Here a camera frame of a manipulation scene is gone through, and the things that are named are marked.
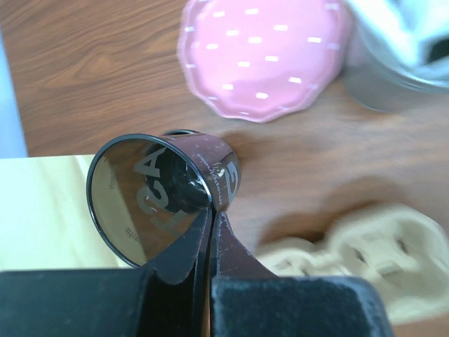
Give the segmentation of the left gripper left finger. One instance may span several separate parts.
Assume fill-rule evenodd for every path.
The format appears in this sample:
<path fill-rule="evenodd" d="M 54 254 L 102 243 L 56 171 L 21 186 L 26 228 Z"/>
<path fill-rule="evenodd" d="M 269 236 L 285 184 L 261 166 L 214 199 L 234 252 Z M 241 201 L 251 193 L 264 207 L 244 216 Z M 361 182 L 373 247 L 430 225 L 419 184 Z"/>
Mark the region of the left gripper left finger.
<path fill-rule="evenodd" d="M 204 209 L 187 231 L 145 265 L 141 336 L 200 336 L 214 212 Z"/>

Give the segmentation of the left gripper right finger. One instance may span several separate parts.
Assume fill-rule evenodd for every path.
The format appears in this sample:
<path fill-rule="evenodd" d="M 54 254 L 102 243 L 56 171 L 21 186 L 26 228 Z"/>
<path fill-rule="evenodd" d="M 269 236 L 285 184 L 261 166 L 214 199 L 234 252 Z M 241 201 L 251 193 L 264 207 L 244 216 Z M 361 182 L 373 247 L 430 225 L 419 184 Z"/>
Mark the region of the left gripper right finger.
<path fill-rule="evenodd" d="M 215 217 L 210 257 L 212 336 L 388 336 L 378 292 L 357 277 L 278 277 Z"/>

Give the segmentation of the black coffee cup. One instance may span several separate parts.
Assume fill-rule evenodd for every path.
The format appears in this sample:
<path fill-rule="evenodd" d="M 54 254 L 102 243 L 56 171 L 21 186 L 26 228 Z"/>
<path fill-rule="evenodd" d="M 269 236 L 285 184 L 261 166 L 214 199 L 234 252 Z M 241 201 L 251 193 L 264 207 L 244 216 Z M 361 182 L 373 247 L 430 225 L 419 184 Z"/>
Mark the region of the black coffee cup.
<path fill-rule="evenodd" d="M 235 150 L 189 129 L 116 137 L 93 157 L 86 198 L 105 244 L 144 265 L 184 234 L 198 214 L 226 211 L 241 183 Z"/>

